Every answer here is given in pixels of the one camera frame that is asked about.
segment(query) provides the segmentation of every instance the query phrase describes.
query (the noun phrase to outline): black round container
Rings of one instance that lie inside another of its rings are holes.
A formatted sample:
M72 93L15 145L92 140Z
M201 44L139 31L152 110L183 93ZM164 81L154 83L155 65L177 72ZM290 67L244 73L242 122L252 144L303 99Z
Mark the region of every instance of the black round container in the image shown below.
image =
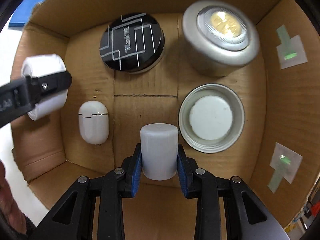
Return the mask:
M108 26L100 42L100 55L109 68L127 73L142 73L161 59L164 33L152 16L132 13Z

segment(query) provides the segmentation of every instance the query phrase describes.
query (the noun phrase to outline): metal bolt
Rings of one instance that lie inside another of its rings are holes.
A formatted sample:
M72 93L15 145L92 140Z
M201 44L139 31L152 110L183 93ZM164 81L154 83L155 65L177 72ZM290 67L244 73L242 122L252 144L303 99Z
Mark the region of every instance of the metal bolt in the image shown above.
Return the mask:
M196 174L199 174L199 175L204 174L204 169L201 169L201 168L196 169Z
M43 88L43 90L47 90L48 89L48 84L47 83L42 83L42 88Z
M122 168L115 169L115 174L122 174L122 173L124 173L124 169L122 169Z
M85 183L85 182L87 182L87 177L86 177L86 176L81 176L81 177L79 177L78 182L79 182L79 183Z
M234 176L234 177L232 177L232 181L233 181L234 183L240 183L240 182L241 182L241 178L238 177L238 176Z

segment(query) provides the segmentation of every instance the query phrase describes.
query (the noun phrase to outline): black clamp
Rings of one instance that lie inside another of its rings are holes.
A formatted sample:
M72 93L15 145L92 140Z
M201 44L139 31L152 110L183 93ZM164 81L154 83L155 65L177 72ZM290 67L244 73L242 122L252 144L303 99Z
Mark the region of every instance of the black clamp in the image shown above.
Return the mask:
M0 128L33 110L43 98L71 86L72 77L63 71L43 77L26 76L0 87Z
M195 240L220 240L219 197L223 197L228 240L289 240L276 219L237 176L222 179L200 169L178 147L178 175L186 198L197 198ZM121 168L104 177L81 176L42 220L31 240L92 239L96 197L100 196L98 240L124 240L122 198L137 193L142 170L141 145Z

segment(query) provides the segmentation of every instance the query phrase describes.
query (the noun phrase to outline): white paper patch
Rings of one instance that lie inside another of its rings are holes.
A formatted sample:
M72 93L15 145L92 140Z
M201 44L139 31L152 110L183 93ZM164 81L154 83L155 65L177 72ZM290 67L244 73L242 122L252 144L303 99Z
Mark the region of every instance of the white paper patch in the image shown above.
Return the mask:
M288 157L291 161L290 165L288 165L286 174L284 174L283 176L286 181L291 184L300 167L302 156L281 145L280 143L276 143L275 150L273 151L273 156L270 162L270 166L272 168L277 169L279 158L281 155Z
M280 44L279 46L277 46L281 69L308 62L307 55L304 50L300 35L297 35L291 38L290 42L291 42L292 49L297 53L297 55L293 58L284 59L284 57L286 56L285 49L284 49L285 46L283 44Z

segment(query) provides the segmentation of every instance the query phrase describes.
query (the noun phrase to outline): human hand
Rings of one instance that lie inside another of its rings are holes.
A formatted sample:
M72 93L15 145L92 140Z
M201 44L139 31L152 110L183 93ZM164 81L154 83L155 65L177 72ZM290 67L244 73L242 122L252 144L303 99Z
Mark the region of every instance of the human hand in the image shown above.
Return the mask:
M7 223L21 234L27 233L26 219L12 197L10 186L5 179L5 168L0 161L0 210Z

